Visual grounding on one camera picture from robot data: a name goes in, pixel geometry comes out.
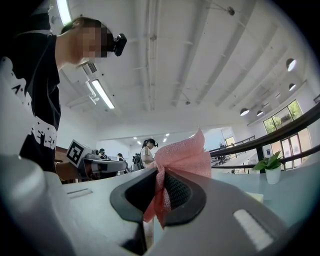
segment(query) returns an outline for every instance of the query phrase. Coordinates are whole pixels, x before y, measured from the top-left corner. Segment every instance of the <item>black t-shirt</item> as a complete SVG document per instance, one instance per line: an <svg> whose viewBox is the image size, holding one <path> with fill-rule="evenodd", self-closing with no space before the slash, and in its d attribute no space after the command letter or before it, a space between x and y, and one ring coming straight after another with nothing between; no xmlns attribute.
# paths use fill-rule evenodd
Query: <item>black t-shirt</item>
<svg viewBox="0 0 320 256"><path fill-rule="evenodd" d="M47 12L30 16L1 61L11 72L12 93L34 116L20 155L38 163L44 171L54 172L61 108L55 58L57 37L50 29Z"/></svg>

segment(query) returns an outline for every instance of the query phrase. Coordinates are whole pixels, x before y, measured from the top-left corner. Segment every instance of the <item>air conditioning vent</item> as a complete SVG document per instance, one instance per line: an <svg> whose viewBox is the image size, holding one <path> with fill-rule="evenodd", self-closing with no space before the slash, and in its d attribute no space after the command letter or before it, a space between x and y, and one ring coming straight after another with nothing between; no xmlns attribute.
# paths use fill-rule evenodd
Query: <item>air conditioning vent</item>
<svg viewBox="0 0 320 256"><path fill-rule="evenodd" d="M89 61L87 63L87 65L88 65L89 69L91 70L91 73L94 73L94 72L97 71L97 68L96 68L96 66L95 66L95 64L93 62Z"/></svg>

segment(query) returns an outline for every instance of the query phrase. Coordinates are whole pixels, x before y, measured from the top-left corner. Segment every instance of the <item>trees outside window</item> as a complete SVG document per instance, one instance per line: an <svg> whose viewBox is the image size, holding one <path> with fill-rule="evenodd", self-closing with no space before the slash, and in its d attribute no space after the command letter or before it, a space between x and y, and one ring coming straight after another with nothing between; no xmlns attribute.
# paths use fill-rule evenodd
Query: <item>trees outside window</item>
<svg viewBox="0 0 320 256"><path fill-rule="evenodd" d="M296 100L288 105L288 109L292 115L293 120L296 120L297 118L302 116L301 108Z"/></svg>
<svg viewBox="0 0 320 256"><path fill-rule="evenodd" d="M288 106L281 109L278 113L263 121L263 124L265 126L266 132L270 134L276 131L277 129L292 122L293 120L296 120L302 115L303 114L298 102L294 100Z"/></svg>

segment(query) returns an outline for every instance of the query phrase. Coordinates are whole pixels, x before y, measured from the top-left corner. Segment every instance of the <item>person in white shirt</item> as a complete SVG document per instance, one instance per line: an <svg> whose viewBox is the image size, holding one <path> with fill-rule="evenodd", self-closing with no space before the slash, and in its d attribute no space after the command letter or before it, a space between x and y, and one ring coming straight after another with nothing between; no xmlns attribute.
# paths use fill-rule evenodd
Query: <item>person in white shirt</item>
<svg viewBox="0 0 320 256"><path fill-rule="evenodd" d="M153 138L147 139L143 142L140 156L144 168L147 168L147 166L154 161L154 156L152 155L151 150L155 145L156 141Z"/></svg>

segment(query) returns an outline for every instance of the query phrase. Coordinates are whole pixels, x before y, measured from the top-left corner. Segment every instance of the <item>glass door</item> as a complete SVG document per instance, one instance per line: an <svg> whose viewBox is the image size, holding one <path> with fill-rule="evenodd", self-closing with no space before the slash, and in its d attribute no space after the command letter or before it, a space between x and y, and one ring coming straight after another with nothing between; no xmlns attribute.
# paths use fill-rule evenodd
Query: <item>glass door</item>
<svg viewBox="0 0 320 256"><path fill-rule="evenodd" d="M301 153L301 145L299 136L293 135L289 138L281 140L282 152L285 158L297 155ZM301 164L301 159L296 159L294 161L289 161L285 163L285 169L293 169Z"/></svg>
<svg viewBox="0 0 320 256"><path fill-rule="evenodd" d="M300 140L298 135L294 135L290 137L290 144L291 144L291 151L292 154L295 156L297 154L301 153L301 145L300 145ZM293 167L296 168L301 164L301 158L296 159L293 161Z"/></svg>
<svg viewBox="0 0 320 256"><path fill-rule="evenodd" d="M281 140L281 146L282 146L282 152L283 152L284 157L285 158L291 157L292 152L291 152L289 138ZM285 169L292 169L293 168L292 161L286 162L284 168Z"/></svg>

